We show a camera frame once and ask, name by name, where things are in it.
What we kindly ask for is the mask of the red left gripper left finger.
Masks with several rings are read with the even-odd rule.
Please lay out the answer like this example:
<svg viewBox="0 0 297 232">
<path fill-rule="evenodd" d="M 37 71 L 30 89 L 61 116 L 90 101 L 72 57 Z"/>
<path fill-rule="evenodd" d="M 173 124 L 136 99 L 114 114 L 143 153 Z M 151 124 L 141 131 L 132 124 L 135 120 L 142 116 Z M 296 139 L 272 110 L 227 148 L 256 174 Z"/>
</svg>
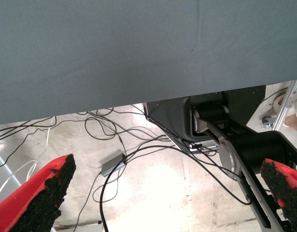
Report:
<svg viewBox="0 0 297 232">
<path fill-rule="evenodd" d="M 0 232 L 49 232 L 76 170 L 73 154 L 40 169 L 0 203 Z"/>
</svg>

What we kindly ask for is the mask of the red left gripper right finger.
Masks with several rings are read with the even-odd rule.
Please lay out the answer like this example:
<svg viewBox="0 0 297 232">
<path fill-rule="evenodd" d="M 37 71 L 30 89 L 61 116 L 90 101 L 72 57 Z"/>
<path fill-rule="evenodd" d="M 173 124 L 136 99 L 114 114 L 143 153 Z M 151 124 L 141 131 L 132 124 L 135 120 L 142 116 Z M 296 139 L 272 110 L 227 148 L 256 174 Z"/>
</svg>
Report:
<svg viewBox="0 0 297 232">
<path fill-rule="evenodd" d="M 291 230 L 297 232 L 297 171 L 283 163 L 265 159 L 260 173 L 284 218 L 289 221 Z"/>
</svg>

